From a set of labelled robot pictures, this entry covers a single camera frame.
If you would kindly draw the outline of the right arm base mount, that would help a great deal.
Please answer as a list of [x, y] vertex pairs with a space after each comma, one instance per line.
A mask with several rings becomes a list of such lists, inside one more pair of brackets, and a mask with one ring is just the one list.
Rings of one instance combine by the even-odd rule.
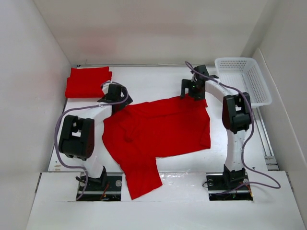
[[208, 190], [210, 201], [253, 201], [247, 182], [247, 174], [242, 179], [228, 183], [222, 173], [206, 173], [202, 186]]

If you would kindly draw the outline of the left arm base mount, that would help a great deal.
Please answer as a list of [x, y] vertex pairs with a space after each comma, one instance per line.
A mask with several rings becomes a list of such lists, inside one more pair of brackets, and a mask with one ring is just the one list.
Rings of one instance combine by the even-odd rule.
[[89, 178], [85, 192], [77, 201], [121, 201], [122, 173], [104, 172], [100, 178]]

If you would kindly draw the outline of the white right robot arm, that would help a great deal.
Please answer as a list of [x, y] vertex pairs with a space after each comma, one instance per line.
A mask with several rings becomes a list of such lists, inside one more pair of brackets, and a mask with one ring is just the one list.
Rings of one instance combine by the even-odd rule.
[[250, 96], [247, 92], [221, 83], [217, 76], [209, 75], [205, 65], [193, 67], [187, 61], [185, 64], [193, 76], [190, 80], [182, 80], [181, 98], [188, 94], [195, 100], [201, 100], [208, 92], [222, 103], [222, 123], [228, 138], [227, 156], [222, 175], [212, 176], [213, 181], [207, 184], [214, 191], [230, 193], [248, 184], [244, 150], [253, 135], [248, 130], [254, 130]]

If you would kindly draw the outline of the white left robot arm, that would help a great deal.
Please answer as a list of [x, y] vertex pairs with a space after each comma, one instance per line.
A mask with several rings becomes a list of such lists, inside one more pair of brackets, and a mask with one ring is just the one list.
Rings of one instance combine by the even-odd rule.
[[103, 83], [101, 90], [105, 95], [96, 104], [62, 113], [55, 127], [54, 146], [62, 166], [85, 173], [79, 182], [105, 188], [106, 168], [95, 150], [95, 128], [133, 100], [127, 88], [114, 81]]

